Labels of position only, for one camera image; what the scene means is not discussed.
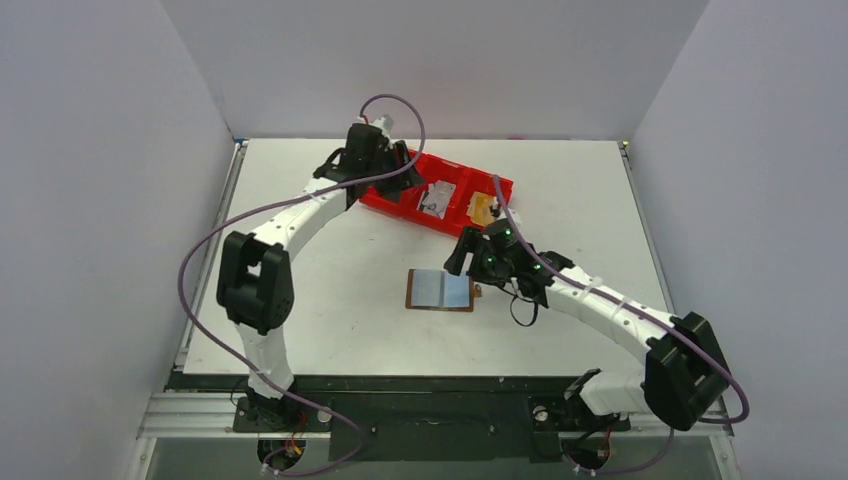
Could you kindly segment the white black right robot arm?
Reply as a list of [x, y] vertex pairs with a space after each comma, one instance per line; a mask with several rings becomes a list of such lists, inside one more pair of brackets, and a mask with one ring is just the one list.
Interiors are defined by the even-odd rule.
[[444, 268], [476, 283], [515, 286], [520, 297], [582, 322], [640, 363], [631, 373], [591, 369], [566, 389], [564, 413], [578, 427], [602, 416], [648, 413], [688, 431], [707, 420], [707, 410], [730, 386], [727, 362], [704, 317], [635, 302], [571, 259], [522, 244], [505, 219], [463, 228]]

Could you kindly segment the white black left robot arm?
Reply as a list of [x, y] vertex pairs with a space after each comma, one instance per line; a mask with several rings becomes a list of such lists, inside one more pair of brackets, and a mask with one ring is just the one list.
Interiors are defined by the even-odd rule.
[[294, 383], [283, 333], [295, 300], [292, 261], [368, 189], [397, 203], [404, 191], [423, 183], [406, 143], [391, 139], [392, 124], [386, 115], [373, 121], [360, 118], [349, 128], [344, 146], [313, 172], [303, 201], [248, 233], [233, 231], [223, 241], [216, 300], [255, 367], [248, 394], [263, 399], [258, 413], [272, 429], [285, 430], [298, 416], [298, 402], [285, 394]]

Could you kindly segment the brown leather card holder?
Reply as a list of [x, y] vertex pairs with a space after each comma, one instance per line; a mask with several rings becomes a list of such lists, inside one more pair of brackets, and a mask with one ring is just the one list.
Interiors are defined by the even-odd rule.
[[445, 312], [472, 312], [482, 289], [467, 274], [444, 270], [410, 269], [405, 308]]

